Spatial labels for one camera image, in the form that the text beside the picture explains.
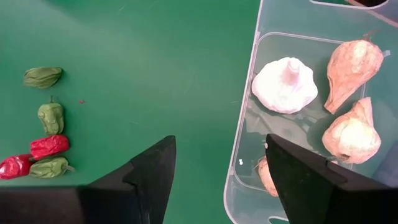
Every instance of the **plastic bin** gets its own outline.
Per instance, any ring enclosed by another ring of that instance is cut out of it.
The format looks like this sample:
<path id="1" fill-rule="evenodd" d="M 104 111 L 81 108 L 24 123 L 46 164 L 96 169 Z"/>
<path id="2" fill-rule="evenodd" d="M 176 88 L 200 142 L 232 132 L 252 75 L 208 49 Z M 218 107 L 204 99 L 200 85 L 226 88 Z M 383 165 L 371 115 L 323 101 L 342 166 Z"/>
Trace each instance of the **plastic bin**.
<path id="1" fill-rule="evenodd" d="M 225 209 L 234 223 L 267 223 L 267 220 L 275 218 L 287 220 L 280 200 L 265 191 L 255 168 L 264 156 L 266 134 L 276 133 L 329 157 L 331 154 L 322 144 L 323 133 L 338 116 L 364 96 L 372 98 L 374 126 L 382 139 L 381 148 L 364 164 L 340 165 L 367 177 L 376 176 L 375 172 L 398 140 L 398 76 L 394 66 L 398 62 L 398 16 L 394 17 L 392 11 L 398 12 L 398 0 L 370 8 L 308 0 L 261 1 L 224 190 Z M 360 39 L 372 30 L 377 32 L 371 41 L 386 56 L 382 67 L 376 76 L 345 101 L 335 115 L 331 115 L 323 107 L 330 90 L 326 77 L 330 55 L 340 43 Z M 261 68 L 282 57 L 297 57 L 312 68 L 318 87 L 317 98 L 294 114 L 271 112 L 251 93 L 252 80 Z"/>

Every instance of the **red chili pepper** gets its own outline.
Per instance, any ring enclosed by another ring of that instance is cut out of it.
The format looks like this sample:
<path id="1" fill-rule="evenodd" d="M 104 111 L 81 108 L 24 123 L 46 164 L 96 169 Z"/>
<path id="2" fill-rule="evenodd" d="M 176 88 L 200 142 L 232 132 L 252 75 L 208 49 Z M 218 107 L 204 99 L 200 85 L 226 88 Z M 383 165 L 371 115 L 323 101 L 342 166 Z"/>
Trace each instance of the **red chili pepper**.
<path id="1" fill-rule="evenodd" d="M 30 153 L 35 160 L 43 159 L 69 149 L 69 141 L 67 137 L 56 134 L 47 138 L 38 139 L 31 142 Z"/>
<path id="2" fill-rule="evenodd" d="M 0 163 L 0 179 L 9 180 L 23 177 L 29 174 L 30 166 L 33 164 L 29 159 L 30 154 L 10 156 Z"/>

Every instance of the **green table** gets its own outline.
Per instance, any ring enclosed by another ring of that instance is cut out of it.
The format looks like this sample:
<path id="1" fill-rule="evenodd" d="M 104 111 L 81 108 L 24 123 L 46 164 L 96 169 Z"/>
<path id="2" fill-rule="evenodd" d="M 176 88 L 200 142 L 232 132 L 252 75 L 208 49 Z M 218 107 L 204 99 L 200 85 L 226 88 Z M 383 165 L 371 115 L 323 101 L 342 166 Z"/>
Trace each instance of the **green table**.
<path id="1" fill-rule="evenodd" d="M 259 1 L 0 1 L 0 155 L 43 138 L 37 109 L 65 107 L 75 173 L 1 185 L 85 184 L 168 134 L 177 166 L 165 223 L 230 223 L 223 189 Z M 22 86 L 59 66 L 48 90 Z"/>

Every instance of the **green chili pepper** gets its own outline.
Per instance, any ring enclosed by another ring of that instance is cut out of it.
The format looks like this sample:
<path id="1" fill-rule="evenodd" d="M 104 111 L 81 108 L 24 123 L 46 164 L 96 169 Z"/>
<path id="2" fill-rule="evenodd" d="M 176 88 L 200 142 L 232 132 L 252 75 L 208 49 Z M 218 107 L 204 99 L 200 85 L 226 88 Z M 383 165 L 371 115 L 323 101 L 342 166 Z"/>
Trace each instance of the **green chili pepper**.
<path id="1" fill-rule="evenodd" d="M 64 157 L 43 159 L 30 167 L 29 175 L 32 177 L 47 179 L 63 175 L 67 170 L 75 171 L 68 165 Z"/>
<path id="2" fill-rule="evenodd" d="M 53 103 L 52 96 L 50 103 L 42 105 L 37 116 L 44 127 L 46 135 L 61 134 L 63 131 L 63 108 L 59 103 Z"/>
<path id="3" fill-rule="evenodd" d="M 24 85 L 48 88 L 54 85 L 62 75 L 62 68 L 40 67 L 25 72 Z"/>

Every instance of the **fake vegetable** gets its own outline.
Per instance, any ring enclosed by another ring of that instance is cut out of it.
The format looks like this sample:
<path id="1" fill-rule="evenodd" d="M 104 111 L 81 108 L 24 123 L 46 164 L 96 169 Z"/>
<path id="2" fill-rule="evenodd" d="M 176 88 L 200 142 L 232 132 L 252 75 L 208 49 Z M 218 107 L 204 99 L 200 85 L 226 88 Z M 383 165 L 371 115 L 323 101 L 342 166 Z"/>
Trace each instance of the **fake vegetable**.
<path id="1" fill-rule="evenodd" d="M 328 64 L 330 93 L 325 108 L 336 113 L 349 96 L 379 71 L 383 58 L 380 48 L 368 40 L 338 46 Z"/>
<path id="2" fill-rule="evenodd" d="M 61 134 L 63 131 L 63 108 L 59 103 L 51 102 L 42 105 L 37 115 L 44 127 L 46 135 Z"/>
<path id="3" fill-rule="evenodd" d="M 69 149 L 67 137 L 56 134 L 30 143 L 30 153 L 35 160 L 65 152 Z"/>
<path id="4" fill-rule="evenodd" d="M 68 161 L 64 157 L 55 157 L 51 159 L 43 159 L 36 162 L 30 167 L 29 175 L 37 178 L 53 178 L 63 175 L 67 170 L 75 171 L 68 165 Z"/>
<path id="5" fill-rule="evenodd" d="M 32 162 L 29 160 L 31 157 L 29 154 L 23 154 L 10 156 L 3 160 L 0 163 L 0 179 L 9 180 L 28 175 L 32 165 Z"/>
<path id="6" fill-rule="evenodd" d="M 288 57 L 266 64 L 251 89 L 266 108 L 287 114 L 300 111 L 318 95 L 311 68 Z"/>
<path id="7" fill-rule="evenodd" d="M 326 149 L 346 163 L 361 164 L 380 148 L 381 139 L 373 127 L 370 97 L 360 99 L 338 117 L 322 137 Z"/>
<path id="8" fill-rule="evenodd" d="M 261 182 L 266 188 L 267 192 L 273 197 L 278 197 L 278 192 L 276 191 L 274 182 L 271 178 L 271 173 L 269 172 L 267 159 L 261 159 L 258 166 Z"/>
<path id="9" fill-rule="evenodd" d="M 62 75 L 62 68 L 39 67 L 25 72 L 24 85 L 48 88 L 54 85 Z"/>

